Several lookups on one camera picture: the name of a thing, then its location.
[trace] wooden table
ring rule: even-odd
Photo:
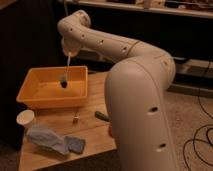
[[[104,81],[106,73],[89,75],[88,99],[83,107],[64,109],[45,109],[35,111],[39,123],[45,124],[57,134],[75,136],[86,140],[82,154],[70,153],[63,156],[55,151],[29,143],[26,137],[20,156],[20,171],[29,171],[56,164],[92,156],[116,148],[113,138],[108,134],[108,124],[94,117],[95,111],[106,112],[104,102]],[[79,121],[73,124],[73,117],[78,113]]]

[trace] cable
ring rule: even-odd
[[[203,75],[201,76],[202,78],[205,78],[206,73],[208,72],[208,70],[209,70],[209,68],[210,68],[210,65],[211,65],[211,62],[209,61],[208,66],[206,67],[205,71],[203,72]],[[201,93],[201,88],[199,87],[199,89],[198,89],[198,95],[197,95],[198,103],[199,103],[201,109],[203,110],[203,112],[204,112],[207,116],[209,116],[211,119],[213,119],[212,114],[210,114],[209,112],[207,112],[206,109],[204,108],[204,106],[202,105],[201,99],[200,99],[200,93]]]
[[[205,164],[207,164],[207,165],[213,167],[213,163],[210,163],[210,162],[206,161],[206,160],[203,159],[203,157],[198,153],[197,148],[196,148],[196,145],[195,145],[196,142],[202,142],[202,143],[208,144],[209,146],[212,147],[212,144],[209,143],[209,141],[211,142],[211,140],[210,140],[210,139],[208,140],[209,137],[207,138],[207,141],[205,141],[205,140],[203,140],[203,139],[197,138],[197,134],[199,133],[199,131],[200,131],[201,129],[203,129],[203,128],[205,128],[205,127],[210,127],[210,126],[211,126],[211,128],[209,128],[208,130],[213,130],[213,124],[207,124],[207,125],[204,125],[204,126],[201,126],[200,128],[198,128],[198,129],[195,131],[195,134],[194,134],[194,136],[193,136],[193,139],[187,140],[187,141],[184,143],[184,145],[183,145],[183,151],[182,151],[182,152],[183,152],[183,158],[184,158],[184,162],[185,162],[185,164],[186,164],[186,166],[187,166],[187,169],[188,169],[189,171],[191,171],[191,168],[189,167],[189,164],[188,164],[187,159],[186,159],[185,149],[186,149],[187,144],[190,143],[190,142],[192,142],[192,144],[193,144],[193,149],[194,149],[194,152],[195,152],[196,156],[197,156],[202,162],[204,162]]]
[[[209,132],[212,131],[213,128],[209,128],[207,131],[206,131],[206,138],[208,140],[208,143],[213,147],[213,142],[212,140],[209,138]]]
[[[67,8],[67,0],[63,0],[63,3],[64,3],[64,11],[65,11],[65,14],[66,14],[66,16],[68,16],[69,13],[68,13],[68,8]]]
[[[208,70],[209,70],[209,68],[210,68],[210,65],[211,65],[211,62],[209,61],[208,66],[206,67],[205,71],[203,72],[202,78],[205,77],[206,73],[208,72]],[[208,112],[206,111],[206,109],[204,108],[204,106],[202,105],[202,103],[201,103],[201,100],[200,100],[200,92],[201,92],[201,88],[198,89],[198,96],[197,96],[197,97],[198,97],[198,103],[199,103],[201,109],[203,110],[203,112],[204,112],[205,114],[207,114],[207,115],[209,116],[210,119],[213,119],[213,115],[210,114],[210,113],[208,113]],[[200,131],[201,129],[203,129],[203,128],[206,128],[206,127],[210,127],[210,128],[208,128],[207,131],[206,131],[206,139],[207,139],[207,141],[205,141],[205,140],[203,140],[203,139],[198,139],[198,138],[197,138],[197,135],[198,135],[199,131]],[[189,167],[189,164],[188,164],[187,159],[186,159],[186,156],[185,156],[185,149],[186,149],[186,145],[187,145],[188,143],[190,143],[190,142],[192,142],[193,150],[194,150],[196,156],[199,158],[199,160],[201,160],[203,163],[205,163],[205,164],[207,164],[207,165],[213,167],[213,163],[210,163],[210,162],[206,161],[206,160],[198,153],[198,150],[197,150],[197,148],[196,148],[196,142],[197,142],[197,141],[202,142],[202,143],[205,143],[205,144],[208,144],[210,147],[213,148],[213,141],[212,141],[212,140],[210,139],[210,137],[209,137],[210,131],[213,131],[213,124],[206,124],[206,125],[204,125],[204,126],[201,126],[200,128],[198,128],[198,129],[195,131],[194,136],[193,136],[193,139],[189,139],[189,140],[187,140],[187,141],[184,143],[184,145],[183,145],[183,158],[184,158],[184,162],[185,162],[185,164],[186,164],[186,166],[187,166],[187,168],[188,168],[189,171],[191,171],[191,168]]]

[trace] circular hole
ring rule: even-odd
[[[168,66],[169,64],[166,61],[163,61],[164,65]]]
[[[127,47],[124,47],[123,50],[122,50],[122,52],[126,52],[126,50],[127,50]]]
[[[158,148],[156,149],[156,152],[162,152],[165,150],[165,148],[166,148],[166,144],[162,143],[158,146]]]
[[[100,45],[102,45],[103,43],[104,43],[104,40],[101,40],[101,41],[100,41]]]
[[[157,112],[158,108],[157,107],[152,107],[151,109],[149,109],[149,112]]]

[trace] dark background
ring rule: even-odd
[[[143,40],[173,56],[213,59],[212,19],[79,5],[68,8],[70,14],[85,10],[93,29]],[[20,148],[23,135],[16,116],[26,109],[16,103],[16,96],[28,69],[66,64],[56,27],[64,16],[63,5],[55,0],[18,0],[0,11],[0,139],[15,149]],[[75,64],[97,66],[82,60]]]

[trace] gray cloth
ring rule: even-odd
[[[86,141],[84,139],[66,136],[65,141],[68,145],[68,148],[71,152],[81,154],[84,150]]]
[[[26,134],[29,142],[48,147],[63,155],[70,152],[81,154],[84,150],[86,141],[84,139],[66,136],[61,137],[44,125],[32,125]]]
[[[28,129],[26,136],[29,142],[48,147],[63,155],[69,154],[69,149],[64,138],[43,125],[32,125]]]

